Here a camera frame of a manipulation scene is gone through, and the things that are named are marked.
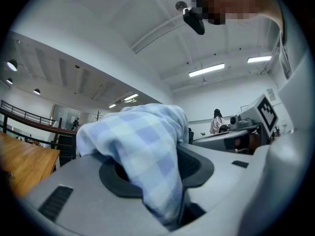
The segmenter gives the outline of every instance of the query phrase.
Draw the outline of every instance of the white ceiling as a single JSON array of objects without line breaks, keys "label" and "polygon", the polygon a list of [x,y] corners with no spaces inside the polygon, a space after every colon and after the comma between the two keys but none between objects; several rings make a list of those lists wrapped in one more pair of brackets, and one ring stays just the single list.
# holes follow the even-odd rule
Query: white ceiling
[{"label": "white ceiling", "polygon": [[31,93],[35,88],[39,88],[43,97],[57,103],[59,97],[52,93],[52,90],[58,91],[59,94],[72,95],[71,97],[92,99],[95,105],[102,106],[103,109],[135,93],[139,94],[137,102],[120,104],[111,109],[113,112],[126,106],[156,102],[93,67],[26,37],[7,38],[2,47],[1,60],[11,59],[18,62],[18,71],[8,69],[3,62],[3,69],[0,71],[3,82],[12,78],[11,87]]},{"label": "white ceiling", "polygon": [[[258,16],[227,21],[224,26],[205,22],[206,33],[197,35],[175,9],[190,0],[66,0],[84,6],[101,24],[115,29],[139,59],[153,67],[173,92],[260,74],[266,64],[247,59],[274,54],[278,26]],[[189,72],[218,63],[226,69],[189,78]]]}]

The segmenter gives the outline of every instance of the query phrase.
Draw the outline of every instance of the plaid cloth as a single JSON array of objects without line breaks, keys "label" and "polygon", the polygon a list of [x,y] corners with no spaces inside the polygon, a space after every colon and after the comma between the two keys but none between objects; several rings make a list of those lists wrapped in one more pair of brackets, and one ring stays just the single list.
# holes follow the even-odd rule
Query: plaid cloth
[{"label": "plaid cloth", "polygon": [[82,156],[100,152],[123,166],[132,184],[143,192],[143,203],[168,229],[176,224],[182,181],[177,143],[188,143],[188,120],[178,106],[149,104],[126,107],[83,125],[77,134]]}]

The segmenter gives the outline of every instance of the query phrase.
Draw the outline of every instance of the head-mounted camera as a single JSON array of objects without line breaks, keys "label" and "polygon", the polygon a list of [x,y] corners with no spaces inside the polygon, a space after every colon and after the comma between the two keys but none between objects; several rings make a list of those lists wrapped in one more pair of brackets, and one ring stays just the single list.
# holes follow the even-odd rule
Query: head-mounted camera
[{"label": "head-mounted camera", "polygon": [[221,19],[219,14],[213,14],[208,11],[208,8],[202,8],[202,0],[191,0],[192,6],[183,10],[183,18],[193,30],[203,35],[205,33],[205,26],[203,19],[207,20],[213,25],[224,25],[225,19]]}]

